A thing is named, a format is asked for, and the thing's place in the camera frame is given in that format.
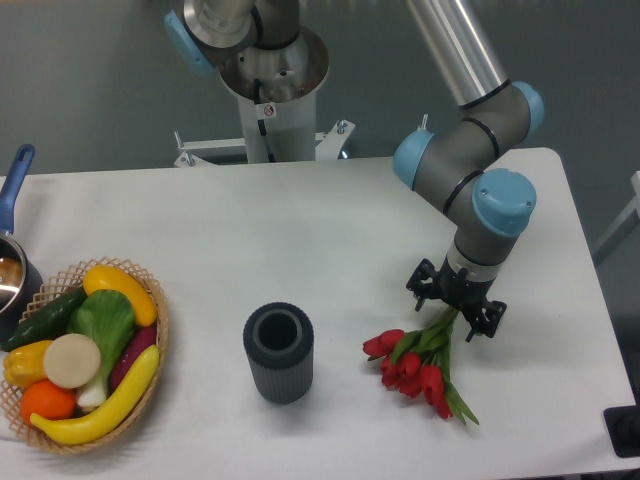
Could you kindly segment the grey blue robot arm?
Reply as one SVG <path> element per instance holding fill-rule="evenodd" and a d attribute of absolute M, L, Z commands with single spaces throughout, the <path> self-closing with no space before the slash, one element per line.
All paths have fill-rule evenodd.
<path fill-rule="evenodd" d="M 465 2 L 409 10 L 462 118 L 444 135 L 412 132 L 393 156 L 396 176 L 456 226 L 443 264 L 422 261 L 407 287 L 418 302 L 459 310 L 472 335 L 493 337 L 506 307 L 487 294 L 536 205 L 532 183 L 496 162 L 539 127 L 544 104 L 509 79 Z M 315 95 L 329 58 L 297 2 L 175 1 L 164 26 L 194 70 L 218 72 L 235 95 L 250 162 L 317 158 Z"/>

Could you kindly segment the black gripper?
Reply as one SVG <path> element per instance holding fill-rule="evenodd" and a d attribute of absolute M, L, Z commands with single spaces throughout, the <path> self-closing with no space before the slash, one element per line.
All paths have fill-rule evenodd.
<path fill-rule="evenodd" d="M 423 259 L 407 281 L 406 289 L 416 301 L 415 311 L 420 311 L 427 300 L 443 300 L 461 311 L 470 326 L 465 339 L 470 343 L 475 336 L 493 338 L 507 310 L 504 302 L 486 299 L 493 283 L 494 279 L 473 281 L 465 268 L 455 272 L 448 263 L 438 271 L 431 261 Z"/>

